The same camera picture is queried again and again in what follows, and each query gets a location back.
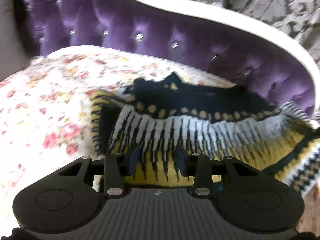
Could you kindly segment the yellow black white knit sweater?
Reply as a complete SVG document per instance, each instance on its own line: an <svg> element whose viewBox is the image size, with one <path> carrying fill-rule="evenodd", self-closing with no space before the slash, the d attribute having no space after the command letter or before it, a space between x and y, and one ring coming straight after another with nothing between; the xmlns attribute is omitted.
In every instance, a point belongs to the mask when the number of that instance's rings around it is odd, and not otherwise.
<svg viewBox="0 0 320 240"><path fill-rule="evenodd" d="M140 146L129 185L179 187L174 149L221 160L231 156L306 194L319 179L319 131L293 102L277 107L243 86L218 88L138 78L91 94L92 140L99 154Z"/></svg>

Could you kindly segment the floral bedspread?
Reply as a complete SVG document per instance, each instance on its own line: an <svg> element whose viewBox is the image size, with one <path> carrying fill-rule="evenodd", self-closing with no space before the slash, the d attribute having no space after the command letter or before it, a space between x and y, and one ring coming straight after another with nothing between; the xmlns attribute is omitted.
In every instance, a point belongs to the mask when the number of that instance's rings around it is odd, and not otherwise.
<svg viewBox="0 0 320 240"><path fill-rule="evenodd" d="M37 57L1 82L1 239L314 239L296 228L295 188L231 156L211 160L213 194L128 185L104 194L91 94L170 74L196 86L237 86L157 57L94 46Z"/></svg>

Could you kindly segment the purple tufted velvet headboard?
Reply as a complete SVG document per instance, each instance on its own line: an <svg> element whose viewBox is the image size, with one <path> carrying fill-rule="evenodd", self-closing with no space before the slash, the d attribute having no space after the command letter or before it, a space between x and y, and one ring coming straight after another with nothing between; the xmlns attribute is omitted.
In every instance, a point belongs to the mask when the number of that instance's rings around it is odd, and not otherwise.
<svg viewBox="0 0 320 240"><path fill-rule="evenodd" d="M31 47L95 45L186 64L280 105L319 108L319 71L294 39L249 16L189 0L23 0Z"/></svg>

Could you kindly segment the grey pillow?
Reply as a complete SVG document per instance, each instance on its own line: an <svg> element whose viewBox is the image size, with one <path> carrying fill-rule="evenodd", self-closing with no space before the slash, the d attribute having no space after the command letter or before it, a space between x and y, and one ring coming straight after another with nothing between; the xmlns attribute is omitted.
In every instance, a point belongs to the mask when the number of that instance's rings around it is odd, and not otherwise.
<svg viewBox="0 0 320 240"><path fill-rule="evenodd" d="M23 0L1 0L1 80L30 64L30 33Z"/></svg>

